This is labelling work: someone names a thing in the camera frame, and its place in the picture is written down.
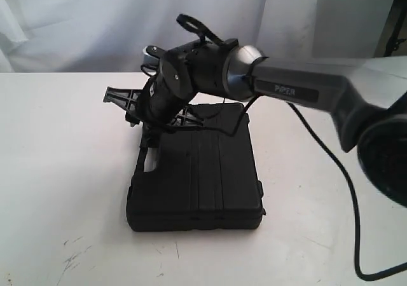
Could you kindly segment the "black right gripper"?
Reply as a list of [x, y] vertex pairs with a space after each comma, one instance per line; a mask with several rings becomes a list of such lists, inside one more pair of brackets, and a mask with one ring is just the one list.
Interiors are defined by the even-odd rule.
[[108, 87], [104, 103], [112, 103], [125, 111], [130, 126], [143, 124], [165, 133], [201, 128], [203, 119], [193, 114], [188, 102], [176, 97], [166, 84], [150, 77], [142, 89]]

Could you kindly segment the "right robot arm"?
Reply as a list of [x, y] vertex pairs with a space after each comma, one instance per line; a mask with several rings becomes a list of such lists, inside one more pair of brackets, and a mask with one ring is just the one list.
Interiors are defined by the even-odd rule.
[[379, 192], [406, 205], [406, 63], [400, 58], [292, 62], [268, 58], [235, 39], [147, 46], [140, 90], [107, 88], [104, 101], [132, 124], [164, 132], [203, 129], [187, 105], [199, 93], [252, 104], [271, 97], [330, 115], [340, 147], [357, 151]]

